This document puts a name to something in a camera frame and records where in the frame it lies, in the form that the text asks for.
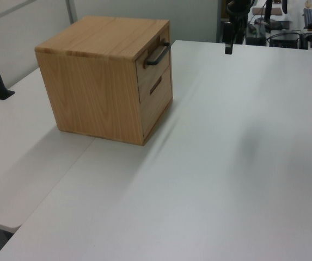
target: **white wall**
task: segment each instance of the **white wall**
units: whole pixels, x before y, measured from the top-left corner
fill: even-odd
[[[0,73],[6,88],[35,70],[36,45],[70,25],[64,0],[37,0],[0,18]]]
[[[168,19],[175,40],[215,42],[221,0],[74,0],[86,15]]]

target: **black cable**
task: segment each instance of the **black cable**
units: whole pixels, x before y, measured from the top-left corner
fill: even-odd
[[[272,36],[268,37],[266,40],[268,41],[269,39],[272,39],[272,38],[275,38],[275,37],[278,37],[278,36],[282,36],[282,35],[288,35],[288,34],[297,34],[297,35],[301,35],[300,33],[296,33],[296,32],[280,33],[280,34],[272,35]]]
[[[258,13],[261,12],[260,19],[262,19],[262,10],[263,10],[263,8],[265,7],[266,4],[267,4],[267,1],[264,3],[264,5],[263,5],[263,6],[260,8],[260,10],[258,11]],[[252,22],[252,20],[253,20],[253,18],[254,18],[255,16],[256,16],[256,15],[253,15],[253,17],[250,19],[250,22],[249,22],[249,23]]]

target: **wooden cabinet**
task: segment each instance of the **wooden cabinet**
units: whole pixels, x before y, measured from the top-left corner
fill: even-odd
[[[168,43],[167,20],[87,16],[37,46],[58,128],[144,145],[173,100]]]

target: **wood grain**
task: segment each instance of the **wood grain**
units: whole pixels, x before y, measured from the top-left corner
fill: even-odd
[[[161,41],[169,21],[85,17],[36,47],[58,128],[144,145],[173,97],[170,52],[143,66]]]
[[[166,29],[160,37],[156,40],[155,46],[159,46],[160,42],[169,42],[169,29]],[[153,49],[145,50],[142,55],[136,60],[136,69],[138,75],[138,86],[140,103],[149,95],[149,91],[152,86],[156,83],[162,73],[170,65],[170,54],[169,51],[166,56],[161,60],[161,62],[155,66],[147,66],[145,68],[144,62],[146,58],[153,52]]]
[[[162,80],[152,94],[140,105],[143,133],[146,138],[170,100],[173,99],[170,67],[162,74]]]
[[[61,131],[143,143],[133,63],[36,54]]]
[[[86,16],[35,51],[135,61],[168,26],[168,20]]]

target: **table surface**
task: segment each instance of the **table surface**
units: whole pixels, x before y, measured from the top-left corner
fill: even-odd
[[[57,129],[40,70],[0,101],[0,229],[15,232],[93,138]]]
[[[95,139],[0,260],[312,260],[312,53],[224,48],[175,42],[151,140]]]

